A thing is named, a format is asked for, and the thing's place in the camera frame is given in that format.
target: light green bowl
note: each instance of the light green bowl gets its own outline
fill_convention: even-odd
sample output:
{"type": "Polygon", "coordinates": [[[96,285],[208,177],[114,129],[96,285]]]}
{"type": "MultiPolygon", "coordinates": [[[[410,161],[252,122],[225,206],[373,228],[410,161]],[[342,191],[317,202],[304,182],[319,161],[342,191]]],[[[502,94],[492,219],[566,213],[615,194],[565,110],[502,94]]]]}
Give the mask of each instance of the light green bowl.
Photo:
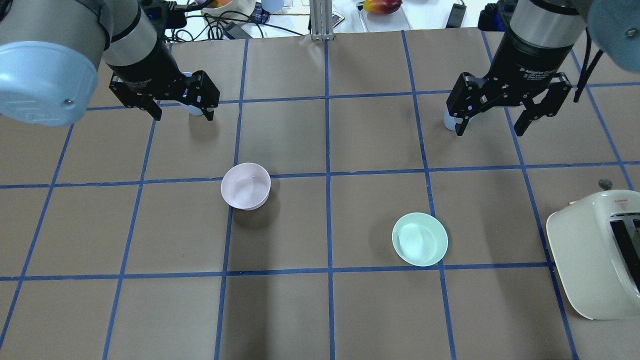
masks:
{"type": "Polygon", "coordinates": [[[410,213],[394,226],[391,240],[398,256],[415,266],[431,266],[440,261],[449,247],[444,226],[425,213],[410,213]]]}

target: metal bracket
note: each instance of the metal bracket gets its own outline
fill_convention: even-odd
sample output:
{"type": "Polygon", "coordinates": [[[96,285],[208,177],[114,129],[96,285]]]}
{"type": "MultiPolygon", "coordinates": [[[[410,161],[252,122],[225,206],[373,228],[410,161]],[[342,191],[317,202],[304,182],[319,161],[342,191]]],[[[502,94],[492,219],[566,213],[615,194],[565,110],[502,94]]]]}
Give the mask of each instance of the metal bracket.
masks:
{"type": "Polygon", "coordinates": [[[333,40],[331,0],[310,0],[311,40],[333,40]]]}

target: bowl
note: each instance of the bowl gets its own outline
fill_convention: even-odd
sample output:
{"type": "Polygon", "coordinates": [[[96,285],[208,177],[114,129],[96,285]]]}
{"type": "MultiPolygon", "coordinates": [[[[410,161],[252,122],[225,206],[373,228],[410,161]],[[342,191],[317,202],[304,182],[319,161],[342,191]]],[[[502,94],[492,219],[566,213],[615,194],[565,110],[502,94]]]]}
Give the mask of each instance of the bowl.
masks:
{"type": "Polygon", "coordinates": [[[222,178],[222,198],[233,208],[255,210],[269,197],[271,178],[262,166],[242,163],[229,169],[222,178]]]}
{"type": "Polygon", "coordinates": [[[415,266],[431,266],[440,261],[449,247],[444,226],[425,213],[410,213],[394,226],[392,243],[402,260],[415,266]]]}

